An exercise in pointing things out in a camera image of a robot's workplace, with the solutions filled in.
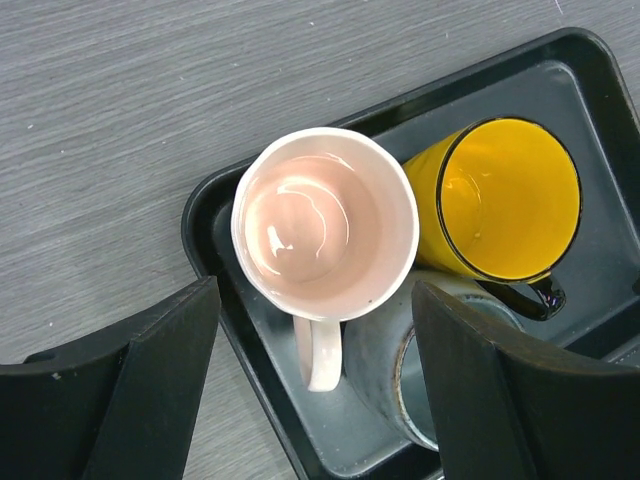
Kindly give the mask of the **pink ceramic mug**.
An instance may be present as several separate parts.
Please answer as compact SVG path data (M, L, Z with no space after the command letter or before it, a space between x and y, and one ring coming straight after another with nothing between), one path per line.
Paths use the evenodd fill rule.
M243 174L231 213L234 251L250 284L292 317L308 390L337 387L342 324L398 290L419 230L399 162L352 130L287 134Z

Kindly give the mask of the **yellow mug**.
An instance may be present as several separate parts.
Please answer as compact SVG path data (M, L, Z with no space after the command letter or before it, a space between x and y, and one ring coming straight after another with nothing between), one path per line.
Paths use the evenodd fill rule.
M534 321L564 307L552 271L577 237L583 195L555 134L521 117L487 118L403 169L418 205L419 263L476 281Z

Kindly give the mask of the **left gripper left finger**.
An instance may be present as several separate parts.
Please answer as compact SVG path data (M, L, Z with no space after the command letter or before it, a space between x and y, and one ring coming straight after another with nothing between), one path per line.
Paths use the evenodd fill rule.
M5 479L179 479L218 318L215 277L1 369Z

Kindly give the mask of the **grey glass mug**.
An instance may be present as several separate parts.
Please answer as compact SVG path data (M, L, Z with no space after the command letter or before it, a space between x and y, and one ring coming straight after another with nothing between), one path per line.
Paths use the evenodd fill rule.
M381 306L346 323L343 365L363 403L401 437L438 449L413 328L411 292L432 283L472 308L522 331L516 315L476 282L437 271L413 270Z

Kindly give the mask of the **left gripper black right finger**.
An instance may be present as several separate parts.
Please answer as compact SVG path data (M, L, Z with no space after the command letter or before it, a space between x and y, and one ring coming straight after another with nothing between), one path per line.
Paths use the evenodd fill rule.
M449 479L635 479L639 372L531 337L427 282L416 341Z

